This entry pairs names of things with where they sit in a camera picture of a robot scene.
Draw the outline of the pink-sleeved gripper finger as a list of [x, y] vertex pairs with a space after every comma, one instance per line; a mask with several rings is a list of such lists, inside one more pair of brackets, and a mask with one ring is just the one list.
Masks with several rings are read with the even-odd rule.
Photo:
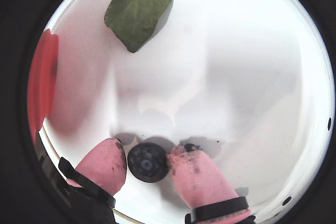
[[191, 208], [186, 223], [254, 223], [247, 200], [240, 197], [214, 161], [193, 144], [167, 155], [173, 185]]
[[69, 185], [71, 209], [84, 223], [116, 223], [114, 195], [127, 174], [124, 148], [117, 138], [100, 142], [75, 168], [61, 157], [58, 168]]

